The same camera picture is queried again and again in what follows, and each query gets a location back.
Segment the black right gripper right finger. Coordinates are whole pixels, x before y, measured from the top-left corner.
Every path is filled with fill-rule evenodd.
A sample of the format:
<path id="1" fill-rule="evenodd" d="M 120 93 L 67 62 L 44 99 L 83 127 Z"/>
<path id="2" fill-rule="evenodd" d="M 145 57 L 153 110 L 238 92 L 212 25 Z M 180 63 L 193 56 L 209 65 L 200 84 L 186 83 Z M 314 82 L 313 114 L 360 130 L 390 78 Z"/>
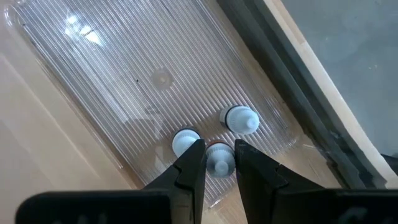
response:
<path id="1" fill-rule="evenodd" d="M 242 139 L 234 154 L 249 224 L 398 224 L 398 190 L 324 188 Z"/>

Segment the small orange food coloring bottle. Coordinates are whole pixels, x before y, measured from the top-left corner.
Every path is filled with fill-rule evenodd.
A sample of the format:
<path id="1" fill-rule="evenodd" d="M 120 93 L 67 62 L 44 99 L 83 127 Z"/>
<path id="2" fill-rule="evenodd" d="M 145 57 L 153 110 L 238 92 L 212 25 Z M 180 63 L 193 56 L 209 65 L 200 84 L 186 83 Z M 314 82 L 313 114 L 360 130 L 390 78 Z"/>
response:
<path id="1" fill-rule="evenodd" d="M 234 151 L 222 141 L 212 142 L 206 149 L 206 169 L 214 178 L 227 178 L 236 167 Z"/>

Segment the black table frame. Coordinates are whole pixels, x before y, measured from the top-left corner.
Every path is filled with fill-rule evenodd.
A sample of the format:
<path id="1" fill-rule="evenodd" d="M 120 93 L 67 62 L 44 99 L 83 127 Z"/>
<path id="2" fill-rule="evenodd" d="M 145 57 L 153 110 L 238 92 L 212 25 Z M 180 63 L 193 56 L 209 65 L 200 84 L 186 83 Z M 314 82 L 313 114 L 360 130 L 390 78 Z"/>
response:
<path id="1" fill-rule="evenodd" d="M 343 185 L 387 189 L 396 174 L 364 133 L 281 0 L 216 0 Z"/>

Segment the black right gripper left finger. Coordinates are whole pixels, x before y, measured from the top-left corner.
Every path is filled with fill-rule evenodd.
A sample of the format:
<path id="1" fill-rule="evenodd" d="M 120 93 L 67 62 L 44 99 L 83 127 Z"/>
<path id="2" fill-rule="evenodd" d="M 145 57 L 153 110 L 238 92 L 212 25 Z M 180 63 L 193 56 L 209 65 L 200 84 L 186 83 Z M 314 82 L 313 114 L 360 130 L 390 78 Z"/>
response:
<path id="1" fill-rule="evenodd" d="M 199 139 L 143 189 L 44 192 L 19 205 L 15 224 L 201 224 L 205 168 Z"/>

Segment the clear plastic bin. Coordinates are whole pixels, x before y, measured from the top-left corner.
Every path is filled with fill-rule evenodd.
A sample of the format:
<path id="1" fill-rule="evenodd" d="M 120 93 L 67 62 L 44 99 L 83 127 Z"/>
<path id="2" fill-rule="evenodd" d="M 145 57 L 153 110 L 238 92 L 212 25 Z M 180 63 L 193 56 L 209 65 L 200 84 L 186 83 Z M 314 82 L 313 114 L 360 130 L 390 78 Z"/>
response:
<path id="1" fill-rule="evenodd" d="M 221 110 L 243 105 L 268 155 L 303 132 L 216 0 L 4 0 L 9 30 L 148 184 L 176 159 L 174 134 L 239 138 Z"/>

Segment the small olive food coloring bottle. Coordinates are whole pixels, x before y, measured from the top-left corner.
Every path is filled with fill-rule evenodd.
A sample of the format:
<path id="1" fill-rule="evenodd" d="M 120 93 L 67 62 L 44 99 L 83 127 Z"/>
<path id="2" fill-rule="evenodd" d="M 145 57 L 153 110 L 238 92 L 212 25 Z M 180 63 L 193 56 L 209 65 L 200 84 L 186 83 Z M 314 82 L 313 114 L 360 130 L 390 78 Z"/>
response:
<path id="1" fill-rule="evenodd" d="M 235 134 L 252 134 L 259 128 L 258 114 L 250 107 L 234 105 L 220 111 L 220 123 Z"/>

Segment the small black food coloring bottle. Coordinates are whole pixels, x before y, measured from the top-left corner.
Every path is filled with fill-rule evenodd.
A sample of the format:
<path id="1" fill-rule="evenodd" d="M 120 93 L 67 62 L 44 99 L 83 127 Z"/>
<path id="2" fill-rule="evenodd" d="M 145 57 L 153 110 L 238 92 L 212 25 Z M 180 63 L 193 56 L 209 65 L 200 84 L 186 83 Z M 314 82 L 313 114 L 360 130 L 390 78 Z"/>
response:
<path id="1" fill-rule="evenodd" d="M 181 129 L 173 138 L 172 150 L 177 157 L 180 157 L 196 140 L 200 138 L 200 135 L 193 129 Z"/>

